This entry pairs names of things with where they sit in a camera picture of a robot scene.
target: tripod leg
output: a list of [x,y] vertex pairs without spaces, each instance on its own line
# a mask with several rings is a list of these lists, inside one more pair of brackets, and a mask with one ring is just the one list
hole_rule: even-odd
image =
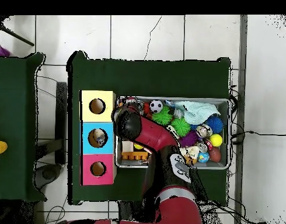
[[10,31],[9,29],[7,29],[6,27],[1,27],[1,31],[4,31],[5,33],[10,34],[11,36],[13,36],[14,38],[17,38],[19,40],[22,40],[23,42],[27,43],[30,46],[34,46],[34,44],[32,42],[30,42],[29,40],[26,40],[25,38],[21,37],[20,35],[15,34],[13,31]]

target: yellow ball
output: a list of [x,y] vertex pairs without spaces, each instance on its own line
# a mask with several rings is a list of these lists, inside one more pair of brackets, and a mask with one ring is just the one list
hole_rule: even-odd
[[223,143],[223,139],[219,134],[211,135],[210,141],[214,147],[219,147]]
[[140,146],[140,145],[138,145],[138,144],[136,144],[136,143],[134,143],[134,147],[135,147],[136,149],[142,149],[142,148],[144,148],[144,147],[142,147],[142,146]]

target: green tablecloth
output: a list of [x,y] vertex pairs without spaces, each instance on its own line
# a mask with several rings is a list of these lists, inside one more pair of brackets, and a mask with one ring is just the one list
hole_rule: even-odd
[[34,76],[43,54],[0,57],[0,199],[43,200],[32,181],[35,161],[36,97]]
[[[73,202],[142,199],[145,169],[117,169],[113,185],[81,186],[79,181],[79,91],[112,90],[117,96],[202,97],[228,99],[230,60],[122,61],[89,60],[82,51],[71,55],[67,70],[68,151],[72,151],[69,196]],[[210,200],[226,204],[226,170],[199,170]]]

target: soccer ball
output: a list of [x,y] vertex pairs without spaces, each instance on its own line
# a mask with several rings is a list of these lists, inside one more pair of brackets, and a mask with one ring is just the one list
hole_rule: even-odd
[[159,113],[163,109],[163,103],[160,100],[153,100],[150,102],[149,108],[153,113]]

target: pink cube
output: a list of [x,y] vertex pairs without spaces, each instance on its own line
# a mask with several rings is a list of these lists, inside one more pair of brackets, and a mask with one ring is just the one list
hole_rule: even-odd
[[83,186],[111,185],[114,183],[116,166],[114,155],[83,155]]

